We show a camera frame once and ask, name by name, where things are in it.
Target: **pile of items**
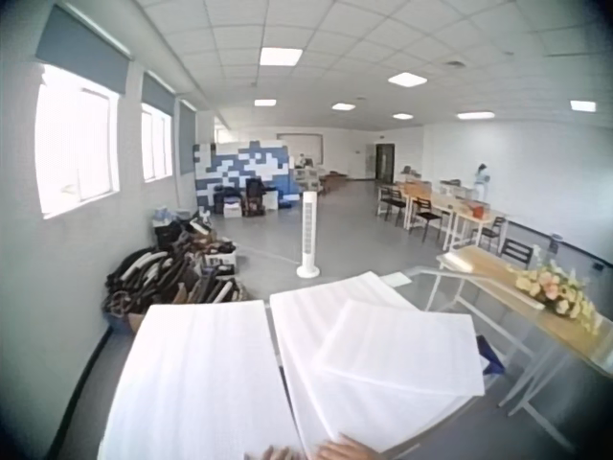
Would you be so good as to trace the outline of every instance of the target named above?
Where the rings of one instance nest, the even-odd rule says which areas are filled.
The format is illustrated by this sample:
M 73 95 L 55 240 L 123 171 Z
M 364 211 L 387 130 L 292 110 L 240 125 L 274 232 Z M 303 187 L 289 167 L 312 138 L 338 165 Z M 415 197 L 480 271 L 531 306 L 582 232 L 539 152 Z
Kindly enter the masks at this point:
M 117 329 L 136 332 L 153 304 L 214 304 L 245 300 L 236 273 L 236 247 L 218 241 L 206 217 L 155 225 L 156 247 L 127 256 L 106 278 L 102 310 Z

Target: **window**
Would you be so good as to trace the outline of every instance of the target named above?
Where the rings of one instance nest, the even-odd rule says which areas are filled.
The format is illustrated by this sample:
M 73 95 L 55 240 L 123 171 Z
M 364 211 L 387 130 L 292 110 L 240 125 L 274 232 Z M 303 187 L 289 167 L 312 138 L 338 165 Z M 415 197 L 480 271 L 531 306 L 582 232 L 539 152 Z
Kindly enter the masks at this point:
M 144 103 L 142 136 L 145 180 L 172 175 L 172 117 Z
M 45 217 L 119 190 L 118 97 L 92 81 L 45 65 L 34 139 Z

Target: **door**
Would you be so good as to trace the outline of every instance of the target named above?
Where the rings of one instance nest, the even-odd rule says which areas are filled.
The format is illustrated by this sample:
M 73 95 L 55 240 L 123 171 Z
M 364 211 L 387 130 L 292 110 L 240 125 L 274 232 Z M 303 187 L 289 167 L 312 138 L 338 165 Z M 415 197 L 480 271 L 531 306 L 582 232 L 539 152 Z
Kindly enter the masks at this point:
M 394 183 L 394 153 L 394 144 L 376 145 L 376 180 L 386 184 Z

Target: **person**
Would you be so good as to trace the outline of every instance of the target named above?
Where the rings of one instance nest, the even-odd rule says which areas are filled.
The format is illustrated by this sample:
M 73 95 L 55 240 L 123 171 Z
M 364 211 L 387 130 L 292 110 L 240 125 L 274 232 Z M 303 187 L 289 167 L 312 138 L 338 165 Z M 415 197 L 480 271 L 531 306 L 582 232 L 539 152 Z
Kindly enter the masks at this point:
M 475 174 L 475 192 L 477 193 L 476 198 L 479 201 L 485 202 L 486 199 L 488 199 L 488 184 L 488 167 L 485 163 L 482 163 L 477 169 L 477 173 Z
M 289 448 L 274 449 L 269 447 L 260 460 L 303 460 L 305 457 Z M 358 443 L 349 436 L 341 434 L 340 442 L 327 441 L 315 455 L 315 460 L 384 460 L 381 454 L 368 446 Z

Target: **white foam sheet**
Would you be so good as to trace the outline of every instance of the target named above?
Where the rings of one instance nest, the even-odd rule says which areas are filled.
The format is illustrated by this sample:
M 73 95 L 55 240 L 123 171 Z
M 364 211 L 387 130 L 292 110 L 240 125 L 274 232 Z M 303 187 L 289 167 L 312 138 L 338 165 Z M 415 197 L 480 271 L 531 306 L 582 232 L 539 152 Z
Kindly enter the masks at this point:
M 270 445 L 301 447 L 263 302 L 152 306 L 117 386 L 101 458 L 242 460 Z
M 468 402 L 468 397 L 398 391 L 316 372 L 312 360 L 349 300 L 416 310 L 372 272 L 270 297 L 276 329 L 286 348 L 285 354 L 282 348 L 283 359 L 291 359 L 297 371 L 293 376 L 287 374 L 287 379 L 300 379 L 290 381 L 290 388 L 304 387 L 327 438 L 345 433 L 384 451 L 424 432 Z M 308 419 L 314 417 L 312 410 L 306 414 L 296 410 L 295 417 L 299 427 L 317 425 Z M 303 435 L 307 451 L 313 452 L 324 442 L 317 439 L 323 435 L 321 430 L 308 439 Z
M 345 378 L 418 393 L 483 396 L 468 314 L 390 309 L 350 300 L 313 365 Z

